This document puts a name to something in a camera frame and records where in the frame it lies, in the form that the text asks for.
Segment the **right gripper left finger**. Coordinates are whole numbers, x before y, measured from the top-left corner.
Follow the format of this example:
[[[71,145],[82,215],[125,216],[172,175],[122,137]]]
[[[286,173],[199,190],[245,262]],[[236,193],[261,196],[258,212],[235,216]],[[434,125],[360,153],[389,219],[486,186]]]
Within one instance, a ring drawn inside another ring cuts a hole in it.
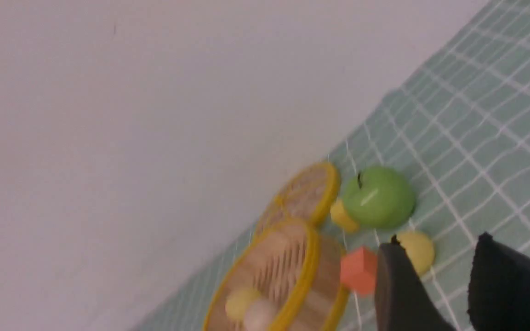
[[[377,252],[374,294],[379,331],[453,331],[431,301],[396,235]]]

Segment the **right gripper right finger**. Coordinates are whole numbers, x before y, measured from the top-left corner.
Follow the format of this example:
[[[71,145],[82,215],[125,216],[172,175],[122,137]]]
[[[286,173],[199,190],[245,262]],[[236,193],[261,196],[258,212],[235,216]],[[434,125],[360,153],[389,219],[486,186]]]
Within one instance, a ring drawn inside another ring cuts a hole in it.
[[[486,232],[473,256],[468,315],[476,331],[530,331],[530,257]]]

